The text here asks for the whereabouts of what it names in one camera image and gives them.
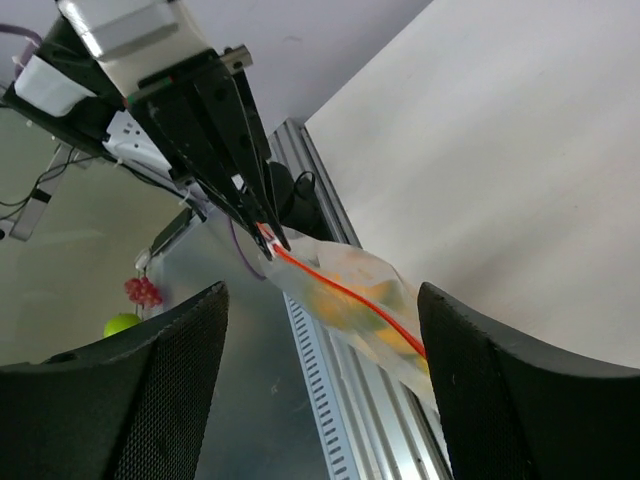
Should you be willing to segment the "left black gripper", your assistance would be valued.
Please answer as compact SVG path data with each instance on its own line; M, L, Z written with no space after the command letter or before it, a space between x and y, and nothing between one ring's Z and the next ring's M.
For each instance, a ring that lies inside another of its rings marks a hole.
M267 259L266 223L283 249L261 120L233 51L210 48L138 83L124 97L59 17L4 101L61 140L165 175L191 175Z

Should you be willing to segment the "orange fruit with leaf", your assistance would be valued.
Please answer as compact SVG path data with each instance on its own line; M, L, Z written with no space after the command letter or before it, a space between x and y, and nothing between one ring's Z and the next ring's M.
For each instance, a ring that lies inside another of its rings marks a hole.
M397 354L402 360L408 362L423 373L429 372L425 351L421 345L416 349L400 333L391 327L375 330L374 335L378 340L382 341L384 345L390 347L391 351Z

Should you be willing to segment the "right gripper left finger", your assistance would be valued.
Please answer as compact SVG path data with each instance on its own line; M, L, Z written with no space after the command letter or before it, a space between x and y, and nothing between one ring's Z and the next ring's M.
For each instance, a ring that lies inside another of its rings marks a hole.
M1 369L5 479L191 479L223 353L215 283L140 324Z

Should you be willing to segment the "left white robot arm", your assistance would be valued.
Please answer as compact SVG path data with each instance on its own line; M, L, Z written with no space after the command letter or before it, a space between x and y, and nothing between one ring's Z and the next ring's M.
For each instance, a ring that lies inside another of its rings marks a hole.
M213 205L266 256L286 248L271 150L245 46L215 50L181 1L61 1L25 40L4 106L88 157L121 163L202 212Z

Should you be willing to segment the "clear orange zip top bag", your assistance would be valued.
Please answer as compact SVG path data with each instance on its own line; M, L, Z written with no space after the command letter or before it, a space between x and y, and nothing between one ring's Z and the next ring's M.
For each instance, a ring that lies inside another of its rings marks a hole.
M359 247L317 240L286 228L290 245L286 250L268 225L259 227L272 252L271 259L260 259L265 276L327 331L436 409L430 373L402 360L374 335L375 330L391 327L416 349L421 345L427 360L420 331L418 289L391 264Z

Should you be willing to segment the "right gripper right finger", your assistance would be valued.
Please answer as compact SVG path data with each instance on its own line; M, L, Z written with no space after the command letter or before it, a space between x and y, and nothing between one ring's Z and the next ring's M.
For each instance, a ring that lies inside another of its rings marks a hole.
M638 369L550 345L429 283L417 306L454 478L638 478Z

